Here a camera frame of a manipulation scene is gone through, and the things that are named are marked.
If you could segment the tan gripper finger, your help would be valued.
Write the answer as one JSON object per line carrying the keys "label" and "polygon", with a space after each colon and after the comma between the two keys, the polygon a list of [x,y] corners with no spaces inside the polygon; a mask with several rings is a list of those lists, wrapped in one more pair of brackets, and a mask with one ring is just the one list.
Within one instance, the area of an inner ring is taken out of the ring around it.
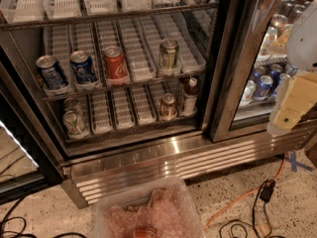
{"label": "tan gripper finger", "polygon": [[273,136],[291,132],[317,103],[317,73],[308,71],[280,82],[266,130]]}

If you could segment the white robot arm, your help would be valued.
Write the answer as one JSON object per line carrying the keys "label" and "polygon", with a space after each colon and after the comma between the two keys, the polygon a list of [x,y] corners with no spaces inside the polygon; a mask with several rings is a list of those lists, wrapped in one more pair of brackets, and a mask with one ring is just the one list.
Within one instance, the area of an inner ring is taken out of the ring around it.
{"label": "white robot arm", "polygon": [[266,130],[273,136],[291,132],[317,103],[317,0],[294,22],[286,45],[287,61],[297,68],[277,87]]}

